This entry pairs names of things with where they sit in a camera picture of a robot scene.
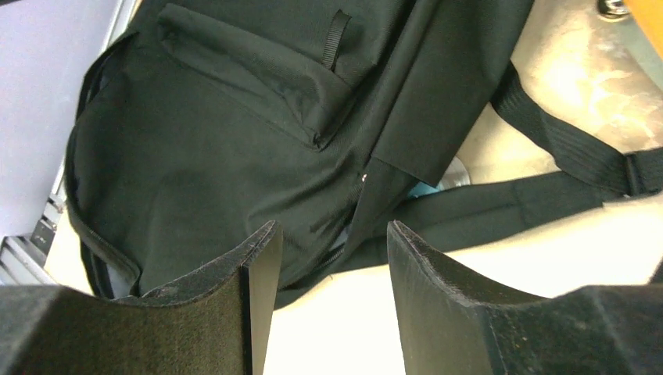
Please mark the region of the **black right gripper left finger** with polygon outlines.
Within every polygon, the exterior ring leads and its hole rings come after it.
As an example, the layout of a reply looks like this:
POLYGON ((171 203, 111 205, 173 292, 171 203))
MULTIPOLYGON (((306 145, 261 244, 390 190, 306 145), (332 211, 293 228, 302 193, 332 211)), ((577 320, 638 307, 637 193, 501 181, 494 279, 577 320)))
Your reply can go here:
POLYGON ((141 297, 3 287, 1 371, 261 374, 282 239, 278 223, 265 223, 228 253, 141 297))

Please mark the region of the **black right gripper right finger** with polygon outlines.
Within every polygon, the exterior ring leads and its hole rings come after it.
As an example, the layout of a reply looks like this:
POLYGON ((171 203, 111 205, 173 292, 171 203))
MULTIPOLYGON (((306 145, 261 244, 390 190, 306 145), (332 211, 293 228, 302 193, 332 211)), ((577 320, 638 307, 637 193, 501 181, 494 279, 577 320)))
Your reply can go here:
POLYGON ((387 229, 409 374, 659 374, 662 286, 590 285, 556 298, 508 287, 387 229))

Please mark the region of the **black student backpack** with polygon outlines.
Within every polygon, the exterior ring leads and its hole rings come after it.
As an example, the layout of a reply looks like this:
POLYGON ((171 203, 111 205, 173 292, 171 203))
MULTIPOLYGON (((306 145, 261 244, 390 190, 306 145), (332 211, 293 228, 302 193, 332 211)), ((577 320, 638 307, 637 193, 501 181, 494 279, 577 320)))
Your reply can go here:
POLYGON ((89 67, 66 147, 92 293, 141 296, 284 231, 275 305, 386 263, 386 224, 443 252, 662 189, 541 109, 512 52, 530 1, 144 1, 89 67), (471 184, 435 185, 452 159, 471 184))

